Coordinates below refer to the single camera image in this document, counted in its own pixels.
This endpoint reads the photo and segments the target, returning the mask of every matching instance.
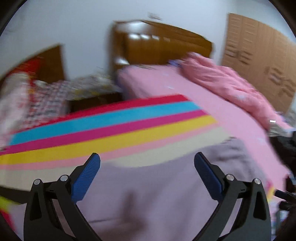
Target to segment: blue stripe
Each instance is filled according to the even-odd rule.
[[[19,132],[14,135],[10,145],[17,145],[34,140],[46,139],[132,121],[185,113],[199,109],[200,108],[193,102],[184,101],[146,107],[136,107],[86,116]]]

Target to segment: pillow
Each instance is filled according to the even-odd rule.
[[[29,85],[23,82],[20,73],[12,75],[20,79],[19,84],[0,99],[0,150],[9,143],[11,135],[19,130],[30,106]]]
[[[8,75],[6,76],[5,83],[7,84],[8,79],[10,79],[10,76],[15,73],[25,73],[28,75],[28,83],[30,85],[29,88],[29,95],[30,95],[30,101],[34,102],[34,91],[35,91],[35,80],[37,78],[37,71],[39,70],[41,66],[41,59],[40,58],[33,58],[28,61],[25,61],[21,63],[19,66],[11,70]]]
[[[29,85],[29,75],[24,72],[10,74],[4,81],[0,91],[0,98],[5,98],[21,85]]]

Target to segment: brown leather headboard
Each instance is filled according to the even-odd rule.
[[[58,80],[64,80],[64,68],[62,63],[62,46],[55,45],[48,49],[42,50],[25,60],[21,61],[15,67],[19,66],[21,63],[28,61],[32,58],[41,57],[42,58],[42,65],[39,69],[37,74],[37,79],[45,81],[47,83],[53,83]],[[0,89],[1,86],[6,78],[7,74],[1,77],[0,79]]]
[[[187,52],[209,57],[212,43],[188,30],[145,20],[115,22],[112,28],[112,67],[129,64],[166,64]]]

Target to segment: bed frame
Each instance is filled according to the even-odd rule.
[[[212,43],[196,33],[146,20],[115,22],[111,36],[113,73],[130,64],[167,64],[187,52],[209,57],[212,51]]]

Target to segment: rainbow striped blanket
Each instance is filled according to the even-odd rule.
[[[120,102],[15,134],[0,154],[0,185],[30,190],[36,178],[55,181],[93,152],[102,161],[148,166],[227,137],[212,116],[182,95]]]

